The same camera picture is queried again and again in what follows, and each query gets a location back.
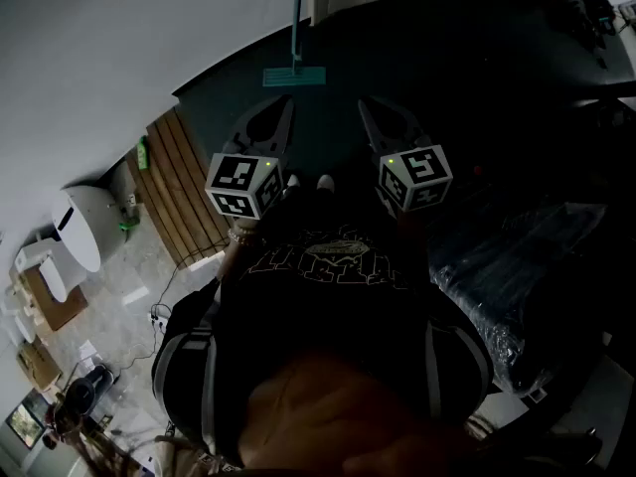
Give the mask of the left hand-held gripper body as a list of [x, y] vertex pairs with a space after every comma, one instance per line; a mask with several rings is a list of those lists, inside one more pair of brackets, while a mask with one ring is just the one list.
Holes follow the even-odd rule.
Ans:
[[210, 164], [205, 191], [220, 215], [262, 219], [283, 192], [285, 142], [235, 135]]

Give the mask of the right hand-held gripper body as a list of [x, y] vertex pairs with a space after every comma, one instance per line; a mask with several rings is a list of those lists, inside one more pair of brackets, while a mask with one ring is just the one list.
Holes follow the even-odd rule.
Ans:
[[393, 218], [441, 204], [452, 183], [442, 146], [422, 142], [380, 141], [377, 193]]

